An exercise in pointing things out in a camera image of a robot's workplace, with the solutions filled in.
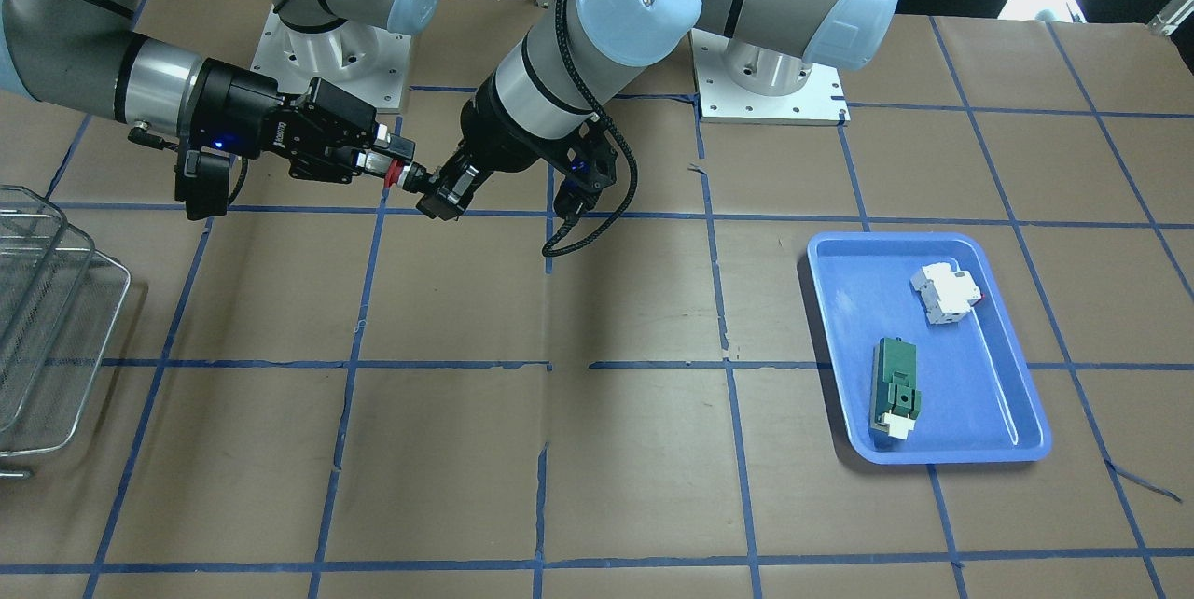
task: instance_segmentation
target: green and white module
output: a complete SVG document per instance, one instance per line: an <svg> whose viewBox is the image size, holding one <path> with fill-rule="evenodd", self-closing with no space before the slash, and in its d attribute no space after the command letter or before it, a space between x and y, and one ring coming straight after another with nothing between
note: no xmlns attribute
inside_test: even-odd
<svg viewBox="0 0 1194 599"><path fill-rule="evenodd" d="M916 345L899 339L875 345L870 427L892 438L907 440L921 416L921 391L916 389Z"/></svg>

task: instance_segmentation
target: wire basket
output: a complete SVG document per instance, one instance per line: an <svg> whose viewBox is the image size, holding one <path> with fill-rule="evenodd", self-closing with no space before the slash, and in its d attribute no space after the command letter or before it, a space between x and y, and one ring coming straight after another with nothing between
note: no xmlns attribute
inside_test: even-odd
<svg viewBox="0 0 1194 599"><path fill-rule="evenodd" d="M0 186L0 458L74 437L129 284L53 204Z"/></svg>

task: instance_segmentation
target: white mounting plate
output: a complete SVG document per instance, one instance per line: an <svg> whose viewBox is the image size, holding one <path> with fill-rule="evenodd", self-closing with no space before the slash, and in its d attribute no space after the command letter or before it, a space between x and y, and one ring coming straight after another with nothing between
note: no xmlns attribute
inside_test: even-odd
<svg viewBox="0 0 1194 599"><path fill-rule="evenodd" d="M303 93L312 76L322 76L376 107L377 113L401 113L406 106L406 78L410 75L412 39L406 35L378 32L381 50L375 56L347 64L333 75L313 75L296 67L285 48L285 26L270 12L261 30L252 68L278 81L278 92Z"/></svg>
<svg viewBox="0 0 1194 599"><path fill-rule="evenodd" d="M734 80L721 60L730 39L693 30L693 63L701 118L710 123L773 123L784 126L836 126L850 119L837 69L814 64L808 79L789 97L761 97Z"/></svg>

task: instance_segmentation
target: red object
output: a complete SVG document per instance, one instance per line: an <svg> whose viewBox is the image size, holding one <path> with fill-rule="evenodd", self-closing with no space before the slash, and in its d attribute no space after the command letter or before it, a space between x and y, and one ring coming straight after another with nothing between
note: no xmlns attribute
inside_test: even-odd
<svg viewBox="0 0 1194 599"><path fill-rule="evenodd" d="M386 173L386 187L393 186L398 183L398 178L402 174L402 169L406 168L405 162L396 160L390 162L389 169Z"/></svg>

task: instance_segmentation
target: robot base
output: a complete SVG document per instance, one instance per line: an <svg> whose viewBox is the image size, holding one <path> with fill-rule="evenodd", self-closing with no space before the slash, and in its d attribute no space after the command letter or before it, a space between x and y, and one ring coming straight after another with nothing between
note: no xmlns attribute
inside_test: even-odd
<svg viewBox="0 0 1194 599"><path fill-rule="evenodd" d="M278 92L302 93L321 76L376 107L400 113L406 103L412 39L384 30L345 23L330 32L294 32L273 12L261 30L253 70L278 81Z"/></svg>
<svg viewBox="0 0 1194 599"><path fill-rule="evenodd" d="M693 62L701 94L701 118L708 123L773 123L788 126L836 126L850 119L837 69L816 64L798 92L763 97L730 76L722 54L730 39L693 30Z"/></svg>

